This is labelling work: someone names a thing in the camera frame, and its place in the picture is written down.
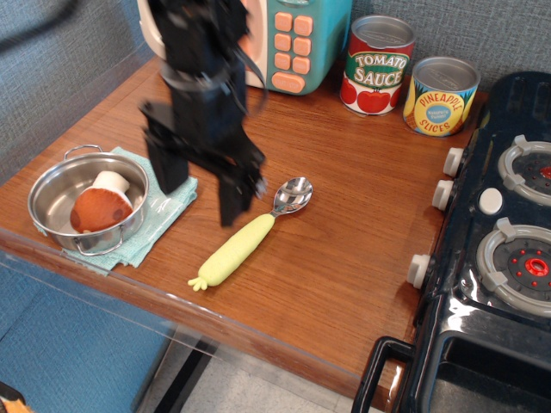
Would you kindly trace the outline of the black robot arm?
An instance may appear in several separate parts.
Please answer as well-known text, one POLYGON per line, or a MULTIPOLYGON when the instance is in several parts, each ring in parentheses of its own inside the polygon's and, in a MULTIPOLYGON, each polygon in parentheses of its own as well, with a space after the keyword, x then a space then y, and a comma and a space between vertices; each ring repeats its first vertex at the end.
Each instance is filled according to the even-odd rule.
POLYGON ((240 47, 248 12, 240 1, 140 1, 140 26, 163 60, 169 103, 146 102, 145 141, 158 185, 180 188, 195 164, 219 181, 220 223, 230 226, 265 190, 264 154, 246 135, 245 71, 260 70, 240 47))

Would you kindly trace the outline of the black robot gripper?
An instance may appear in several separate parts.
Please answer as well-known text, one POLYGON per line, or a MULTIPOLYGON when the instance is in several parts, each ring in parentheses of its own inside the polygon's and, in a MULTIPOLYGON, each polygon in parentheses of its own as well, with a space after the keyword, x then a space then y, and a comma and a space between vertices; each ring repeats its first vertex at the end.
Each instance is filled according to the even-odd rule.
POLYGON ((171 103, 145 102, 148 157, 164 194, 189 178, 189 162, 218 176, 220 224, 233 225, 266 192, 260 174, 264 154, 243 128, 246 110, 245 70, 223 70, 211 77, 193 77, 170 68, 161 70, 171 103))

